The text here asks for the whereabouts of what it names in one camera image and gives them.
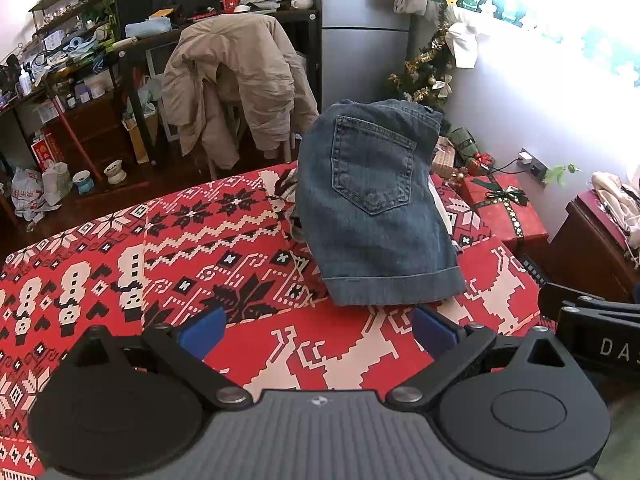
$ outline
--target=denim hem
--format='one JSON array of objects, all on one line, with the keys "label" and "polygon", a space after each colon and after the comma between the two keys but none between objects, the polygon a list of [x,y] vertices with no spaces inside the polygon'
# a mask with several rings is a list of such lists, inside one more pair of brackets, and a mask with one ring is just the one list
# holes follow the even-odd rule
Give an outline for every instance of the denim hem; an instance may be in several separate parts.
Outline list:
[{"label": "denim hem", "polygon": [[459,267],[412,276],[323,278],[336,305],[396,305],[447,300],[466,292]]}]

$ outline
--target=blue gripper pad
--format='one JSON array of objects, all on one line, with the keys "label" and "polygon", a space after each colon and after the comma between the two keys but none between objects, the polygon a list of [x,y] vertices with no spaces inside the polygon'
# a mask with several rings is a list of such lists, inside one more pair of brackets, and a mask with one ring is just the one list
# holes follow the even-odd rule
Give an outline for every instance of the blue gripper pad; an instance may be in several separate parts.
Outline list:
[{"label": "blue gripper pad", "polygon": [[176,327],[178,345],[201,361],[225,336],[226,314],[222,307],[209,307]]},{"label": "blue gripper pad", "polygon": [[428,305],[415,306],[412,311],[411,326],[414,339],[434,359],[452,349],[466,337],[466,332],[460,325]]}]

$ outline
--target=denim shorts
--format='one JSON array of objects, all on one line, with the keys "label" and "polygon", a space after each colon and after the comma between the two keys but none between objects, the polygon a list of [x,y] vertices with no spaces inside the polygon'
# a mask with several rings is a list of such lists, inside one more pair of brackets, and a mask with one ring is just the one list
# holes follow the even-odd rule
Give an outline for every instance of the denim shorts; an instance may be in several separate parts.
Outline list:
[{"label": "denim shorts", "polygon": [[441,120],[406,101],[343,101],[303,136],[296,206],[335,304],[412,304],[466,291],[429,191]]}]

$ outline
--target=white bow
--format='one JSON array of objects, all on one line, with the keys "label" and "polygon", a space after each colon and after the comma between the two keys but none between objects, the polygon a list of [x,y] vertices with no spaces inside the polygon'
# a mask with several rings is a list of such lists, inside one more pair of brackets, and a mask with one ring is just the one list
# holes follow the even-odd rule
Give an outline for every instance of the white bow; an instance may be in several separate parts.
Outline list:
[{"label": "white bow", "polygon": [[444,81],[436,81],[433,84],[434,90],[440,90],[438,97],[446,97],[449,94],[453,94],[453,90],[451,89],[451,86],[449,86],[449,83],[451,83],[451,79],[452,77],[447,74],[444,76]]},{"label": "white bow", "polygon": [[445,19],[451,23],[446,34],[447,45],[456,59],[456,67],[473,68],[478,60],[478,41],[474,20],[478,13],[458,6],[447,6]]}]

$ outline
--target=wooden floor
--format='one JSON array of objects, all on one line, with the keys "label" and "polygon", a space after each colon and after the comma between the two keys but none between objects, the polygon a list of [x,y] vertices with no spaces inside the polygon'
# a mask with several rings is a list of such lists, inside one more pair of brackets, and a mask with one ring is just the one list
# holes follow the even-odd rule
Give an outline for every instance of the wooden floor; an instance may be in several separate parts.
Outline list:
[{"label": "wooden floor", "polygon": [[[240,161],[231,171],[218,171],[219,178],[282,162],[265,160],[255,149],[250,137],[245,136],[243,139]],[[109,189],[109,184],[106,184],[106,192],[84,196],[78,195],[74,188],[62,200],[62,207],[46,213],[32,232],[27,232],[27,222],[22,219],[18,227],[12,225],[4,210],[0,210],[0,269],[7,255],[44,238],[120,209],[210,180],[206,155],[201,147],[198,146],[194,152],[182,156],[177,143],[171,143],[162,168],[142,164],[125,170],[128,172],[126,187]]]}]

